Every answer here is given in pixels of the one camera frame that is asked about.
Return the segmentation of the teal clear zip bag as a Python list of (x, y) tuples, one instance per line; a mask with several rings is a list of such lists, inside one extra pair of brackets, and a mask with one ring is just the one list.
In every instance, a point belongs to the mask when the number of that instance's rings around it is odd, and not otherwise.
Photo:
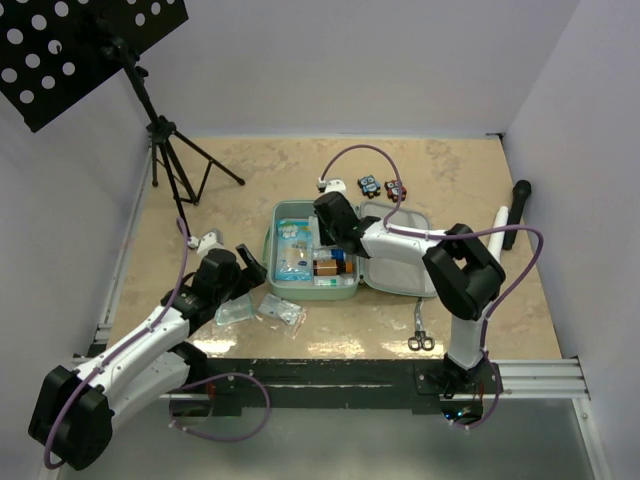
[(251, 295), (244, 294), (223, 303), (216, 311), (214, 320), (218, 326), (228, 326), (254, 318)]

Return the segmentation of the mint green medicine case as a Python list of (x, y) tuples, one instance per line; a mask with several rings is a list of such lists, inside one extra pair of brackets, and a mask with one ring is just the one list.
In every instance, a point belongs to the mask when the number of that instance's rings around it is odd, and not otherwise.
[(433, 298), (437, 295), (424, 266), (401, 263), (384, 258), (370, 260), (358, 258), (351, 283), (336, 286), (317, 286), (313, 281), (279, 281), (275, 278), (277, 257), (277, 226), (281, 220), (307, 220), (313, 214), (311, 200), (285, 200), (277, 203), (272, 211), (270, 226), (265, 234), (262, 262), (268, 270), (268, 282), (272, 293), (289, 301), (345, 300), (356, 294), (364, 283), (369, 287), (396, 295)]

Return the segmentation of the brown bottle orange cap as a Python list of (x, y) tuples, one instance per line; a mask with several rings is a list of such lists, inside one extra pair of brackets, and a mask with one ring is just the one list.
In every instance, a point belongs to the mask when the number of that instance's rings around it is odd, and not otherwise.
[(339, 276), (351, 275), (354, 271), (353, 263), (345, 260), (315, 260), (313, 273), (315, 276)]

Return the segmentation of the blue cotton swab bag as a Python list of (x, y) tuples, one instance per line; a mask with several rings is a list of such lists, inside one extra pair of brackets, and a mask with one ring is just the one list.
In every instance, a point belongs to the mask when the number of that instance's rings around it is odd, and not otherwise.
[(309, 282), (312, 280), (312, 233), (303, 219), (282, 219), (277, 222), (274, 278), (279, 282)]

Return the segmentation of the white plastic bottle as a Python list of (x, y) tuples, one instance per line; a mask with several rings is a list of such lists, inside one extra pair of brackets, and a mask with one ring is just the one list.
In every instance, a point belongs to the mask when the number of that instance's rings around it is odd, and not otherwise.
[(327, 276), (314, 278), (314, 285), (318, 288), (346, 287), (353, 284), (353, 278), (343, 276)]

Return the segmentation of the black handled scissors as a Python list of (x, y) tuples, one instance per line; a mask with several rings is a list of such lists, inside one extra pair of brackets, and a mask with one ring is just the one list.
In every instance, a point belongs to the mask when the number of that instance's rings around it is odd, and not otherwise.
[(435, 340), (425, 330), (422, 318), (422, 306), (424, 299), (419, 297), (414, 308), (414, 334), (408, 338), (407, 345), (410, 351), (432, 351)]

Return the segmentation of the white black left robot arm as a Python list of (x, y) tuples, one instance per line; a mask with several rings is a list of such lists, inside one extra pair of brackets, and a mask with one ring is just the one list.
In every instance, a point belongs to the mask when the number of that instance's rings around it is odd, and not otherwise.
[(207, 357), (187, 338), (219, 307), (262, 285), (266, 268), (245, 245), (209, 250), (132, 332), (103, 353), (74, 367), (62, 365), (43, 380), (28, 434), (44, 447), (55, 470), (87, 468), (115, 430), (158, 396), (209, 387)]

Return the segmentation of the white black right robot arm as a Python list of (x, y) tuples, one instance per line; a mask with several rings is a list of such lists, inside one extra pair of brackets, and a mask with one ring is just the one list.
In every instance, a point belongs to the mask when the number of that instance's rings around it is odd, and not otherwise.
[(321, 195), (313, 209), (321, 229), (346, 253), (426, 270), (437, 297), (452, 314), (446, 382), (459, 393), (476, 386), (481, 380), (485, 312), (506, 279), (480, 234), (461, 223), (448, 230), (422, 231), (386, 224), (375, 216), (360, 217), (339, 192)]

